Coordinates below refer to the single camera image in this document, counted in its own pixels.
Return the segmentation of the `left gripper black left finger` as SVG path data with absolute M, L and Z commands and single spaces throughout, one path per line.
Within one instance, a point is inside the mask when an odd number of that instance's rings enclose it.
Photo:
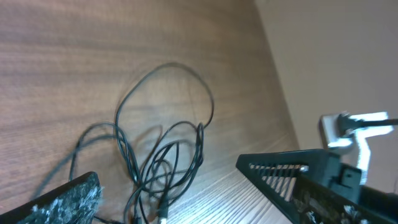
M 1 215 L 1 224 L 91 223 L 102 200 L 96 172 L 87 172 Z

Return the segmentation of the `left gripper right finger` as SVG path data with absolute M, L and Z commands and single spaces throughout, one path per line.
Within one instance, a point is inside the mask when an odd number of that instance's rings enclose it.
M 236 168 L 292 223 L 397 223 L 397 195 L 324 149 L 241 154 Z

